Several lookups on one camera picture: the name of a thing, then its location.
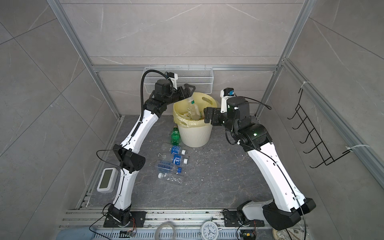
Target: green soda bottle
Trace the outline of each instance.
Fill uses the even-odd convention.
[[[172,145],[174,145],[174,146],[178,146],[179,145],[179,140],[180,140],[179,129],[177,128],[177,126],[174,126],[172,134],[170,136],[170,143]]]

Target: water bottle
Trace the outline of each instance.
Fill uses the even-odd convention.
[[[173,163],[163,160],[157,161],[156,168],[162,173],[175,172],[179,174],[182,171],[181,167],[176,167]]]
[[[185,150],[181,149],[181,147],[173,146],[173,145],[168,144],[168,143],[163,143],[163,145],[161,145],[161,151],[170,152],[172,154],[178,154],[178,155],[184,155],[185,154]]]
[[[157,175],[158,178],[162,179],[163,181],[176,184],[176,185],[182,185],[184,182],[184,178],[180,175],[177,174],[172,174],[172,173],[159,173]]]
[[[189,116],[192,118],[192,120],[195,120],[195,121],[200,120],[201,115],[200,115],[199,107],[197,106],[197,104],[195,104],[195,100],[193,99],[193,97],[187,98],[187,101],[188,101],[187,111],[189,113]]]
[[[175,165],[181,165],[182,162],[184,164],[187,164],[187,162],[188,162],[187,158],[183,158],[183,156],[178,155],[178,154],[171,154],[169,152],[165,152],[165,153],[161,153],[160,155],[161,155],[162,160],[164,160],[166,162],[172,162]]]
[[[170,136],[170,143],[172,145],[175,145],[175,146],[178,146],[179,145],[179,141],[180,141],[180,132],[179,132],[179,128],[177,126],[174,126],[173,127],[173,131],[172,131],[172,134]]]

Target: yellow trash bin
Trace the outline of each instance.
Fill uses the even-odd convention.
[[[201,112],[207,107],[217,108],[216,101],[207,94],[193,93],[192,96]],[[204,146],[211,135],[212,125],[204,123],[204,119],[198,121],[185,119],[183,115],[188,112],[187,107],[186,99],[173,104],[173,119],[179,127],[180,138],[189,147]]]

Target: black mounting plate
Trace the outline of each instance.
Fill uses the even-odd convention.
[[[224,216],[224,225],[226,227],[240,227],[239,219],[236,216],[237,211],[223,211]],[[262,220],[255,220],[256,227],[263,227],[265,226],[264,221]],[[249,227],[254,227],[255,224],[253,221],[249,223]]]
[[[136,227],[144,227],[144,221],[145,221],[145,216],[147,212],[135,212],[131,211],[131,217],[135,219],[135,224]],[[111,216],[107,216],[104,221],[103,227],[119,227],[119,222],[113,219]],[[133,228],[133,221],[130,221],[129,224],[126,227],[132,227]]]

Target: wire basket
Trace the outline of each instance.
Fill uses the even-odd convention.
[[[178,76],[177,87],[188,83],[196,87],[195,92],[210,94],[212,93],[212,85],[214,82],[214,72],[210,67],[148,67],[147,70],[158,70],[160,72],[176,73]],[[155,90],[155,83],[161,79],[158,73],[148,73],[144,78],[144,86],[148,94]]]

